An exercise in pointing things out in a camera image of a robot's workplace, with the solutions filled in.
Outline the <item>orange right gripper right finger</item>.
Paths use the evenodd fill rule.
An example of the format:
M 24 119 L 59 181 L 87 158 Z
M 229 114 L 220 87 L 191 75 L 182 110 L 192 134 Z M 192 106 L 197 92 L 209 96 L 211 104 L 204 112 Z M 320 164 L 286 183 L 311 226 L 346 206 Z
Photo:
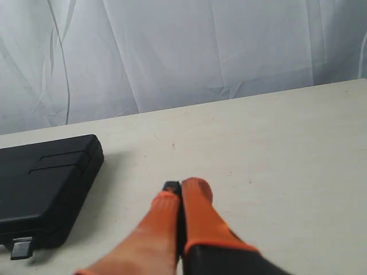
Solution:
M 189 178 L 181 189 L 186 222 L 185 274 L 289 274 L 229 228 L 212 205 L 207 181 Z

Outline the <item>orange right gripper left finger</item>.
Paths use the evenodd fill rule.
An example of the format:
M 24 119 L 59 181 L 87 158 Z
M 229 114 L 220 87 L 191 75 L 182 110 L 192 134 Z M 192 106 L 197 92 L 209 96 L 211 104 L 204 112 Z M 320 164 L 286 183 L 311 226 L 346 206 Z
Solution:
M 114 249 L 76 274 L 176 274 L 178 182 L 166 182 L 136 228 Z

